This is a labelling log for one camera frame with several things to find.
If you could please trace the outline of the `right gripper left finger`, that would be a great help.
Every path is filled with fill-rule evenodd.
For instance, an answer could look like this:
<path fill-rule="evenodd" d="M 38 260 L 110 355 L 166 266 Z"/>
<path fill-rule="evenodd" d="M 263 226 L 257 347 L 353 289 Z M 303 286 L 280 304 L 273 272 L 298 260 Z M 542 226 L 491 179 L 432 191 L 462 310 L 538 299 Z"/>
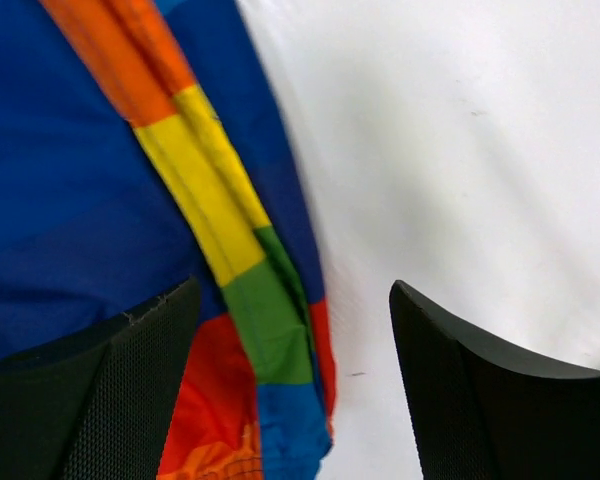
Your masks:
<path fill-rule="evenodd" d="M 0 361 L 0 479 L 153 479 L 199 313 L 193 278 Z"/>

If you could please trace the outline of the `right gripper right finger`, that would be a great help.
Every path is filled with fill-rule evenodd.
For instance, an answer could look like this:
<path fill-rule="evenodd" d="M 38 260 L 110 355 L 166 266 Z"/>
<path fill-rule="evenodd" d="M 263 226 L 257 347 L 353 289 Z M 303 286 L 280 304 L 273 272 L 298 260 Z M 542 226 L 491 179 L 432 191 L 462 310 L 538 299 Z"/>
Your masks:
<path fill-rule="evenodd" d="M 527 350 L 403 281 L 390 314 L 426 479 L 600 479 L 600 370 Z"/>

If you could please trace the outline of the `rainbow striped shorts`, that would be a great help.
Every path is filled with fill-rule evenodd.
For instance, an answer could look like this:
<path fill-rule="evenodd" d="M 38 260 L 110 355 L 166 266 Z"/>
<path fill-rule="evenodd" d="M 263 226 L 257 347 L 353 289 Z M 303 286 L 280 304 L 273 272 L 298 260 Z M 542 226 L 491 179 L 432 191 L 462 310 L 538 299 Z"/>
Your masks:
<path fill-rule="evenodd" d="M 0 361 L 193 278 L 153 479 L 313 479 L 335 371 L 276 99 L 233 1 L 0 1 Z"/>

